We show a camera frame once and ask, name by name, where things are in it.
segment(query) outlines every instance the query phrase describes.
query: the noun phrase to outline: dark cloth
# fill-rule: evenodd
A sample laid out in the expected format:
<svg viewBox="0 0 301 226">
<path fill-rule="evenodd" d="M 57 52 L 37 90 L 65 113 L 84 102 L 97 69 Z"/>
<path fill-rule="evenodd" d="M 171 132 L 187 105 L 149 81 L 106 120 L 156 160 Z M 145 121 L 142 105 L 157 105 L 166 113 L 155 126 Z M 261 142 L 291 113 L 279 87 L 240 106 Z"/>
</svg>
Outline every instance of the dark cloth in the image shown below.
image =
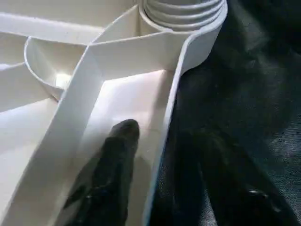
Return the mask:
<svg viewBox="0 0 301 226">
<path fill-rule="evenodd" d="M 151 226 L 216 225 L 183 135 L 208 121 L 238 140 L 301 222 L 301 1 L 228 7 L 209 58 L 181 78 Z"/>
</svg>

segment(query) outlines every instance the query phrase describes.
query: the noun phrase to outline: black fabric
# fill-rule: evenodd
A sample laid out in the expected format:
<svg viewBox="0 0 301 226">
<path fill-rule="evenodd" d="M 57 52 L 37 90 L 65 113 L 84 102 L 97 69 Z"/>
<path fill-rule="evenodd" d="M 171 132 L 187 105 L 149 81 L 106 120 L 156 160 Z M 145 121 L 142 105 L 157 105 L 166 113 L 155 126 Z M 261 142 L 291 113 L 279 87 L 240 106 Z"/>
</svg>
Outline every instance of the black fabric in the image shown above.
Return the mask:
<svg viewBox="0 0 301 226">
<path fill-rule="evenodd" d="M 180 81 L 150 225 L 214 226 L 183 131 L 214 121 L 301 222 L 301 1 L 228 0 L 209 58 Z"/>
</svg>

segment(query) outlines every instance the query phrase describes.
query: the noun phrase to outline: white plastic part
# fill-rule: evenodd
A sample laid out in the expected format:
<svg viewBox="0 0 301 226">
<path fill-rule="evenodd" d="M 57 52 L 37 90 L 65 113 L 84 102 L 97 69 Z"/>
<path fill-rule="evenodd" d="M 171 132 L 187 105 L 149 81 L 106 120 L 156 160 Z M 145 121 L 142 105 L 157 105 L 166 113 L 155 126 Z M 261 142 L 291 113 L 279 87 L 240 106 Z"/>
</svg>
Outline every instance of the white plastic part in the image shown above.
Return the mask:
<svg viewBox="0 0 301 226">
<path fill-rule="evenodd" d="M 29 38 L 24 58 L 28 69 L 57 100 L 68 87 L 86 46 Z"/>
<path fill-rule="evenodd" d="M 0 2 L 0 32 L 15 33 L 22 45 L 32 36 L 25 64 L 0 71 L 0 225 L 63 226 L 68 218 L 58 217 L 78 172 L 113 125 L 133 118 L 141 138 L 127 225 L 145 226 L 180 77 L 208 57 L 227 4 L 189 32 L 154 23 L 143 2 L 47 4 Z"/>
<path fill-rule="evenodd" d="M 0 32 L 0 71 L 24 61 L 26 37 Z"/>
<path fill-rule="evenodd" d="M 146 0 L 144 9 L 152 21 L 163 27 L 195 31 L 217 19 L 224 3 L 225 0 L 195 1 L 194 4 L 183 0 Z"/>
<path fill-rule="evenodd" d="M 24 64 L 0 72 L 0 213 L 50 124 L 57 103 Z"/>
</svg>

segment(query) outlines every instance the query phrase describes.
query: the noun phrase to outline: white plastic tray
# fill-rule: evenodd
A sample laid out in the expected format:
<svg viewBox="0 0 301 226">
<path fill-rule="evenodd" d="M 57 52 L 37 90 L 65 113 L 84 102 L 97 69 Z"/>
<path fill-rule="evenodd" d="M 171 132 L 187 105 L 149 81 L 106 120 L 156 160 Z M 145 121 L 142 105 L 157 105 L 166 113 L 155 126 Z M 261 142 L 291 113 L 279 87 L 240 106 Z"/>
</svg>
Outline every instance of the white plastic tray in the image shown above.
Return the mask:
<svg viewBox="0 0 301 226">
<path fill-rule="evenodd" d="M 0 2 L 2 226 L 56 225 L 78 172 L 129 118 L 141 138 L 127 225 L 147 224 L 180 76 L 209 55 L 227 5 L 195 32 L 154 24 L 142 5 Z"/>
</svg>

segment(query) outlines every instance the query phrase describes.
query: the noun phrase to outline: plastic compartment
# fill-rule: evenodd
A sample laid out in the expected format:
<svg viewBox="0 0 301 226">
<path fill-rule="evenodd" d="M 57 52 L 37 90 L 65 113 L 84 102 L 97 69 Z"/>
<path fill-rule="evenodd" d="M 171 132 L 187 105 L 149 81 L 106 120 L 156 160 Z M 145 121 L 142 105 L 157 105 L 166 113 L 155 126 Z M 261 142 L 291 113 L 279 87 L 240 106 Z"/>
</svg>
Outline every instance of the plastic compartment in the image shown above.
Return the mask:
<svg viewBox="0 0 301 226">
<path fill-rule="evenodd" d="M 85 48 L 84 45 L 29 38 L 24 50 L 25 62 L 33 76 L 59 100 Z"/>
<path fill-rule="evenodd" d="M 0 71 L 24 62 L 26 37 L 0 32 Z"/>
<path fill-rule="evenodd" d="M 57 102 L 24 64 L 0 71 L 0 217 L 43 138 Z"/>
</svg>

